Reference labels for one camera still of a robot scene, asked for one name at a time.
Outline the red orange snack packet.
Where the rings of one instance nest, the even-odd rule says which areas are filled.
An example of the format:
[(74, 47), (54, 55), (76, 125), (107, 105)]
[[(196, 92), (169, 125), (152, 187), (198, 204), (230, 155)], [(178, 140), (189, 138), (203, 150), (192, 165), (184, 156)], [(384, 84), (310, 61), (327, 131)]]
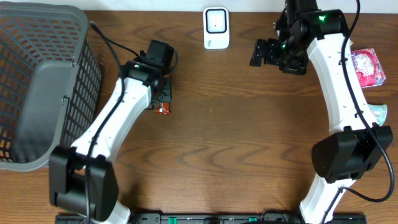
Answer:
[(158, 114), (170, 114), (170, 103), (159, 103), (159, 107), (155, 112)]

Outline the purple tissue pack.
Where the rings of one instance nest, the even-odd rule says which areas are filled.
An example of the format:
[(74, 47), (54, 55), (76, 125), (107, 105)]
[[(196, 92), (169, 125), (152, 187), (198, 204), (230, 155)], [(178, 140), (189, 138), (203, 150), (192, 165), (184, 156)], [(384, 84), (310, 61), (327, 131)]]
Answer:
[(381, 86), (384, 83), (386, 76), (373, 48), (354, 50), (351, 54), (361, 88)]

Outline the teal snack packet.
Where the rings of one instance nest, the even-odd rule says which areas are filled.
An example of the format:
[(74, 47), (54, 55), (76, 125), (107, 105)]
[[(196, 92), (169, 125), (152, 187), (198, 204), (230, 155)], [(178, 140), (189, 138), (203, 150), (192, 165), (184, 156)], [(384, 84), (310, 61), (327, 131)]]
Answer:
[(375, 116), (378, 125), (382, 126), (387, 117), (387, 105), (368, 105), (371, 113)]

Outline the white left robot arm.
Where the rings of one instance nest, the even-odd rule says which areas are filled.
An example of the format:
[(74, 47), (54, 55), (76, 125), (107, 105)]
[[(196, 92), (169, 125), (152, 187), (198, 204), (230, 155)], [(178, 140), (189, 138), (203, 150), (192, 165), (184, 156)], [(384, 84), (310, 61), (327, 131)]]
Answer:
[(129, 60), (114, 91), (91, 126), (69, 148), (57, 146), (49, 159), (49, 199), (79, 213), (86, 223), (127, 223), (131, 211), (118, 200), (113, 168), (121, 144), (139, 115), (162, 92), (170, 60)]

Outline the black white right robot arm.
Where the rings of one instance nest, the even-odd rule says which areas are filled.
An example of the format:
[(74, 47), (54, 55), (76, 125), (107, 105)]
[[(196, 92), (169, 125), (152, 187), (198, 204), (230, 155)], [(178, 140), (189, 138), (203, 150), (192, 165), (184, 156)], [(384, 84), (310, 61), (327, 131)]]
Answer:
[(269, 64), (304, 75), (311, 63), (329, 119), (329, 136), (312, 147), (316, 174), (294, 222), (331, 223), (343, 195), (380, 159), (387, 159), (393, 133), (378, 125), (369, 109), (349, 46), (354, 26), (341, 10), (322, 11), (316, 0), (286, 1), (274, 28), (278, 38), (257, 40), (250, 66)]

